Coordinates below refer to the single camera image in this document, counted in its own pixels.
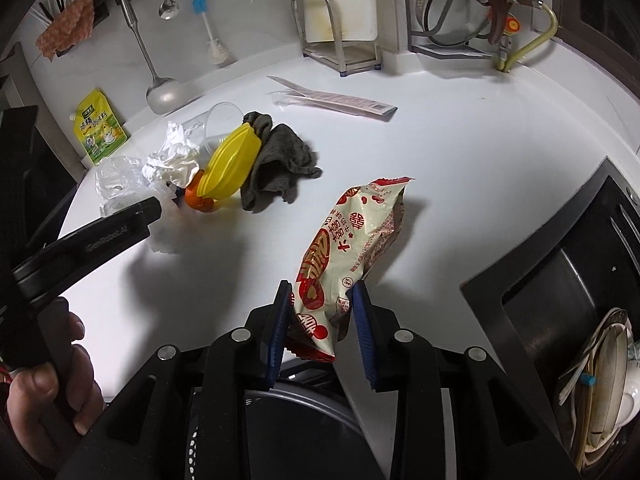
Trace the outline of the person left hand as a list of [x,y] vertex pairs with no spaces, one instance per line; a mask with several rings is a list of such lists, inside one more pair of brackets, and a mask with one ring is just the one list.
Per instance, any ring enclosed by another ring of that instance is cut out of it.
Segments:
[[[94,380],[87,350],[76,344],[85,337],[85,325],[76,314],[68,314],[68,332],[72,342],[72,365],[66,384],[66,399],[75,412],[75,430],[84,436],[103,413],[104,397]],[[40,465],[58,469],[63,452],[42,424],[44,414],[58,396],[58,376],[51,363],[25,368],[12,379],[6,399],[6,417],[17,442]]]

